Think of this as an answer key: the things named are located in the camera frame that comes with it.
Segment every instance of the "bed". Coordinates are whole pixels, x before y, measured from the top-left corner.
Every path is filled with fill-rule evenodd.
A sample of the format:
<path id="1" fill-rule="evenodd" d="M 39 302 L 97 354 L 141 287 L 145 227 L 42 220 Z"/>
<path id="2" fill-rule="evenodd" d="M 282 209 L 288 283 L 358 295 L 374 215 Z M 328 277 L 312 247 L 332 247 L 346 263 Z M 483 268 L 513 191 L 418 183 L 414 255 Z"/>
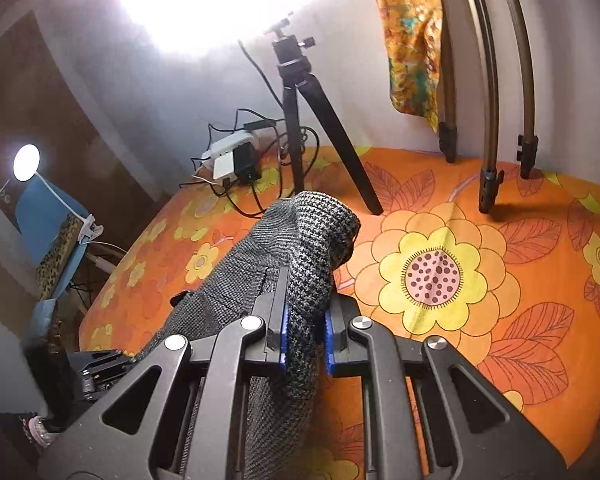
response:
<path id="1" fill-rule="evenodd" d="M 356 151 L 382 216 L 368 213 L 332 148 L 320 149 L 306 179 L 307 189 L 337 197 L 362 221 L 351 260 L 335 272 L 338 290 L 396 334 L 443 335 L 571 465 L 600 415 L 600 186 L 538 170 L 522 180 L 516 165 L 501 163 L 505 181 L 485 216 L 478 160 Z M 280 181 L 274 156 L 263 160 L 256 190 L 266 205 Z M 282 175 L 288 194 L 288 168 Z M 236 190 L 232 199 L 254 211 L 251 193 Z M 82 322 L 80 348 L 134 355 L 162 325 L 170 299 L 199 286 L 254 222 L 208 186 L 184 187 L 110 276 Z M 417 279 L 435 251 L 448 266 L 433 269 L 438 280 L 427 288 Z M 359 380 L 321 373 L 310 433 L 298 478 L 363 477 Z"/>

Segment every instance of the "white cable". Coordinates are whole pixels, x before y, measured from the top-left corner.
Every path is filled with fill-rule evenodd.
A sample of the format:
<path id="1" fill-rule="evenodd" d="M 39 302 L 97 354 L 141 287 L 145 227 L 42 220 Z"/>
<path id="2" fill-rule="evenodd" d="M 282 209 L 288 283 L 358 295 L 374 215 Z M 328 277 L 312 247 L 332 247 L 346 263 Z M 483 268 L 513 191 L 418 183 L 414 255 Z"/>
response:
<path id="1" fill-rule="evenodd" d="M 117 249 L 119 249 L 120 251 L 122 251 L 123 253 L 126 254 L 126 251 L 122 248 L 122 247 L 118 247 L 115 244 L 108 244 L 106 242 L 85 242 L 85 243 L 80 243 L 80 245 L 86 245 L 86 244 L 100 244 L 100 245 L 110 245 L 111 247 L 115 247 Z"/>
<path id="2" fill-rule="evenodd" d="M 77 216 L 77 217 L 78 217 L 80 220 L 82 220 L 82 222 L 86 222 L 86 219 L 85 219 L 85 218 L 82 218 L 80 215 L 78 215 L 78 213 L 77 213 L 77 212 L 75 212 L 73 209 L 71 209 L 71 206 L 69 206 L 67 202 L 65 202 L 64 200 L 62 200 L 62 199 L 60 198 L 60 196 L 58 195 L 58 193 L 56 193 L 56 192 L 53 190 L 53 188 L 52 188 L 52 187 L 51 187 L 51 186 L 48 184 L 48 182 L 47 182 L 47 181 L 46 181 L 44 178 L 42 178 L 42 175 L 40 175 L 40 174 L 39 174 L 37 171 L 36 171 L 36 175 L 37 175 L 37 176 L 40 178 L 40 180 L 41 180 L 41 181 L 42 181 L 42 183 L 43 183 L 43 184 L 46 186 L 46 188 L 47 188 L 47 189 L 48 189 L 48 190 L 49 190 L 49 191 L 50 191 L 50 192 L 53 194 L 53 196 L 55 196 L 55 197 L 56 197 L 56 198 L 57 198 L 57 199 L 60 201 L 60 203 L 61 203 L 61 204 L 62 204 L 62 205 L 65 207 L 65 208 L 67 208 L 69 211 L 71 211 L 71 213 L 73 213 L 73 214 L 74 214 L 75 216 Z"/>
<path id="3" fill-rule="evenodd" d="M 199 178 L 200 180 L 203 180 L 204 182 L 206 182 L 207 184 L 211 184 L 212 186 L 222 187 L 222 184 L 218 184 L 217 182 L 211 182 L 210 180 L 207 180 L 206 178 L 204 178 L 202 176 L 197 176 L 196 174 L 193 174 L 191 176 L 193 178 Z"/>

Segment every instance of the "floral fabric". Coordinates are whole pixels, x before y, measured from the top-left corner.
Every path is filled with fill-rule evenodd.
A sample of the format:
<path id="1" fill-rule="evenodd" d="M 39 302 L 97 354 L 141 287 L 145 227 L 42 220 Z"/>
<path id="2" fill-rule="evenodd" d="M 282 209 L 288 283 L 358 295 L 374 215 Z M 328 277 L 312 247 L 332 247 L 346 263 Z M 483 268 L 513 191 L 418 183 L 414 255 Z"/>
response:
<path id="1" fill-rule="evenodd" d="M 571 464 L 600 414 L 600 186 L 518 167 L 506 171 L 490 216 L 477 210 L 480 161 L 357 148 L 384 207 L 364 207 L 332 148 L 321 148 L 306 188 L 331 194 L 360 217 L 338 290 L 395 334 L 444 336 Z M 305 158 L 312 156 L 307 150 Z M 273 202 L 280 178 L 264 157 L 256 186 Z M 292 186 L 283 168 L 283 193 Z M 256 211 L 253 193 L 234 202 Z M 137 352 L 202 283 L 255 220 L 207 186 L 181 190 L 133 244 L 80 327 L 83 350 Z M 590 352 L 595 342 L 596 352 Z M 320 377 L 308 447 L 290 478 L 363 478 L 360 380 Z"/>
<path id="2" fill-rule="evenodd" d="M 395 109 L 427 119 L 438 130 L 441 0 L 376 0 L 389 58 Z"/>

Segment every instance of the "houndstooth fabric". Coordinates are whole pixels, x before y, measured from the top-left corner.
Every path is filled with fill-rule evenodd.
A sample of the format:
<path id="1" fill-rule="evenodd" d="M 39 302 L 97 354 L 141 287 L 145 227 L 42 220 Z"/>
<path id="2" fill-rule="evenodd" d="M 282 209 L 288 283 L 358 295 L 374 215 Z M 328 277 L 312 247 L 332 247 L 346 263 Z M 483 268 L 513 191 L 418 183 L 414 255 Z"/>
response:
<path id="1" fill-rule="evenodd" d="M 216 265 L 200 288 L 186 294 L 139 353 L 165 337 L 198 339 L 251 312 L 257 296 L 275 290 L 288 266 L 286 374 L 253 378 L 250 388 L 245 480 L 268 480 L 302 441 L 317 387 L 315 324 L 333 287 L 333 271 L 353 250 L 360 221 L 338 200 L 305 191 L 278 200 Z"/>

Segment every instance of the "white lamp light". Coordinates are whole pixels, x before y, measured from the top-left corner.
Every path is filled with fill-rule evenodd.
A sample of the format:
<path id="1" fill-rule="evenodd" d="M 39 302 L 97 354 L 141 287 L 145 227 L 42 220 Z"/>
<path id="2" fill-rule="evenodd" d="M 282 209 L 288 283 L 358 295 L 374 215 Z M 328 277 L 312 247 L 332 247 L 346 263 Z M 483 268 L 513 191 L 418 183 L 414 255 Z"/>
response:
<path id="1" fill-rule="evenodd" d="M 36 174 L 40 165 L 40 152 L 33 144 L 22 146 L 13 159 L 13 174 L 21 182 L 26 182 Z"/>
<path id="2" fill-rule="evenodd" d="M 87 238 L 87 241 L 93 240 L 95 237 L 100 236 L 104 231 L 104 227 L 101 225 L 95 225 L 95 218 L 93 215 L 84 218 L 78 215 L 67 202 L 55 192 L 55 190 L 49 185 L 49 183 L 38 173 L 38 166 L 40 165 L 40 152 L 37 147 L 33 144 L 25 144 L 18 150 L 16 157 L 13 159 L 13 174 L 21 182 L 26 182 L 34 175 L 37 175 L 46 188 L 55 196 L 60 203 L 67 208 L 74 216 L 78 217 L 82 221 L 82 229 L 78 234 L 78 241 L 84 243 L 83 238 Z"/>

